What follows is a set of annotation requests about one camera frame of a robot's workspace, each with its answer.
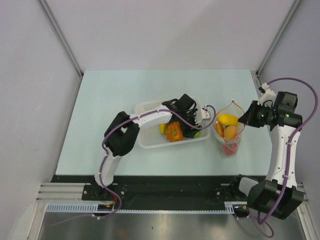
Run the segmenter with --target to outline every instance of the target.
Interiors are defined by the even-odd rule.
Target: red fruit
[[[227,156],[231,156],[237,153],[237,144],[229,144],[229,145],[223,145],[222,149]]]

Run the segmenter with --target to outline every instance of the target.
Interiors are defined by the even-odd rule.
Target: white wall
[[[300,78],[311,84],[320,96],[320,1],[305,0],[291,22],[270,62],[262,73],[268,82],[279,77]],[[306,119],[314,106],[311,91],[292,82],[277,82],[272,89],[298,94],[296,113]],[[301,131],[297,145],[295,172],[303,182],[317,223],[320,224],[320,108]]]
[[[48,0],[83,70],[257,70],[294,0]]]
[[[0,239],[57,160],[80,80],[35,0],[0,8]]]

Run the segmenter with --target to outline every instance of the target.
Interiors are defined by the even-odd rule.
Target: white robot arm
[[[270,167],[262,182],[239,175],[238,190],[247,196],[248,207],[268,213],[280,195],[280,189],[287,177],[284,195],[272,214],[279,219],[285,219],[304,199],[304,194],[297,191],[295,177],[296,147],[300,132],[289,142],[289,137],[302,124],[302,116],[294,113],[298,103],[296,94],[279,92],[276,96],[266,83],[261,86],[260,91],[263,95],[259,101],[252,101],[239,122],[257,128],[267,125],[272,142]],[[288,144],[291,148],[286,176]]]
[[[269,127],[272,142],[269,171],[266,179],[261,182],[239,175],[236,177],[234,185],[247,196],[247,206],[249,208],[268,213],[280,195],[280,189],[284,183],[289,136],[302,124],[302,116],[294,113],[298,103],[296,94],[279,92],[276,96],[266,84],[262,85],[260,91],[264,93],[263,96],[259,101],[252,101],[248,111],[238,121],[256,128],[264,125]],[[202,119],[210,118],[209,112],[205,108],[198,110],[194,107],[192,109],[194,103],[195,101],[192,98],[184,94],[179,100],[174,99],[163,102],[154,112],[142,113],[141,115],[127,115],[125,112],[120,112],[104,136],[120,124],[128,123],[123,125],[123,129],[115,130],[110,134],[108,140],[103,143],[108,155],[104,164],[102,164],[102,169],[95,175],[95,182],[101,187],[110,185],[113,182],[115,171],[122,156],[132,150],[139,130],[168,123],[172,118],[176,118],[172,112],[177,113],[180,118],[192,125],[190,127],[183,121],[180,122],[183,135],[192,138],[200,129],[194,128],[199,124],[195,118],[196,114],[201,115]],[[285,194],[281,199],[281,204],[272,214],[272,216],[279,219],[285,219],[289,216],[302,203],[304,198],[304,194],[297,191],[294,170],[299,135],[299,132],[295,134],[292,142],[289,143],[291,145],[291,157]]]
[[[180,122],[183,135],[185,137],[193,138],[195,133],[197,133],[199,130],[186,125],[180,119],[173,116],[172,112],[178,113],[185,121],[190,123],[192,126],[197,126],[198,128],[201,128],[199,124],[203,120],[209,120],[211,118],[207,108],[204,107],[197,109],[196,102],[187,94],[184,94],[179,100],[173,99],[163,102],[154,113],[150,113],[149,111],[139,115],[126,115],[124,112],[120,112],[106,131],[105,136],[108,132],[110,132],[110,130],[123,121],[127,119],[133,120],[130,122],[130,124],[126,125],[125,128],[119,129],[118,132],[116,132],[116,134],[113,136],[113,139],[111,138],[105,143],[107,150],[106,152],[108,155],[103,164],[102,171],[94,176],[94,179],[98,185],[103,187],[103,184],[108,186],[113,182],[119,162],[122,156],[127,154],[133,148],[139,130],[148,129],[160,124],[166,124],[172,118],[175,118],[174,121]]]

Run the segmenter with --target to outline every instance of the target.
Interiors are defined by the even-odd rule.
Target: clear plastic basket
[[[200,109],[203,105],[201,105],[200,100],[197,97],[191,96],[193,100],[195,100],[197,107]],[[159,107],[159,105],[163,102],[162,101],[151,101],[140,103],[135,106],[135,114],[141,114],[146,111],[151,111]],[[199,121],[201,114],[199,112],[196,113],[196,118]],[[207,125],[205,121],[201,123],[202,126]],[[197,141],[206,140],[210,137],[210,130],[209,128],[201,130],[200,136],[198,138],[185,138],[182,141],[175,141],[170,142],[166,135],[162,135],[159,131],[159,126],[153,126],[148,129],[140,130],[138,135],[138,143],[144,149],[151,149],[151,148],[159,148],[159,147],[166,147],[178,144],[186,144],[192,143]]]
[[[226,156],[235,155],[238,152],[241,142],[241,135],[243,130],[245,129],[245,125],[239,122],[236,128],[236,135],[231,139],[226,139],[222,137],[217,131],[216,124],[218,122],[218,116],[222,114],[230,114],[240,118],[244,113],[245,111],[238,104],[236,104],[234,100],[232,100],[229,106],[220,110],[215,116],[215,119],[213,121],[214,135],[220,144],[222,153]]]

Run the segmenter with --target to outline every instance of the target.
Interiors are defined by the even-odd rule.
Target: light blue table
[[[246,111],[257,92],[249,70],[86,71],[60,155],[56,175],[94,175],[104,156],[103,135],[118,112],[135,105],[180,98],[184,93],[219,111],[232,98]],[[237,155],[219,153],[213,129],[207,140],[142,149],[124,156],[116,175],[266,175],[271,157],[267,128],[246,127]]]

